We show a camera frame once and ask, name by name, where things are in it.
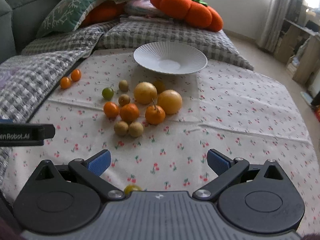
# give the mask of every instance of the metal screw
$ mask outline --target metal screw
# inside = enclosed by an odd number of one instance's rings
[[[199,198],[207,198],[207,197],[210,197],[211,192],[209,190],[206,190],[206,189],[198,189],[195,192],[195,195],[197,197],[199,197]]]
[[[123,197],[123,192],[118,190],[118,189],[114,189],[114,190],[110,190],[108,192],[108,197],[110,199],[118,199],[118,198],[122,198]]]

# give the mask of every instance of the wall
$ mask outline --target wall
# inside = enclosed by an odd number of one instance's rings
[[[204,0],[224,21],[224,29],[252,39],[259,35],[270,0]]]

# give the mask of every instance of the floor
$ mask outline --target floor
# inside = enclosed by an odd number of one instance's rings
[[[305,88],[290,78],[283,63],[277,61],[270,54],[259,50],[255,44],[234,37],[230,37],[230,39],[240,54],[254,66],[254,70],[256,72],[271,77],[286,86],[309,130],[318,161],[320,161],[320,122],[300,95],[300,92],[305,91]]]

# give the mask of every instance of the small orange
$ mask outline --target small orange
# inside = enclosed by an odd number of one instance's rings
[[[103,112],[108,118],[116,118],[119,114],[119,107],[113,102],[106,102],[103,106]]]
[[[81,71],[80,69],[75,69],[74,71],[71,72],[71,79],[73,82],[79,81],[81,78]]]
[[[120,109],[120,117],[125,122],[133,122],[139,115],[139,109],[135,104],[127,104]]]
[[[148,123],[157,125],[163,122],[165,118],[165,112],[161,106],[149,106],[146,109],[145,118]]]
[[[61,78],[60,86],[62,89],[67,89],[67,88],[71,87],[71,79],[68,77]]]

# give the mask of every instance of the white plate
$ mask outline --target white plate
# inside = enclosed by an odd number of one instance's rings
[[[195,73],[208,63],[207,57],[198,49],[169,41],[144,44],[134,51],[133,57],[149,70],[171,75]]]

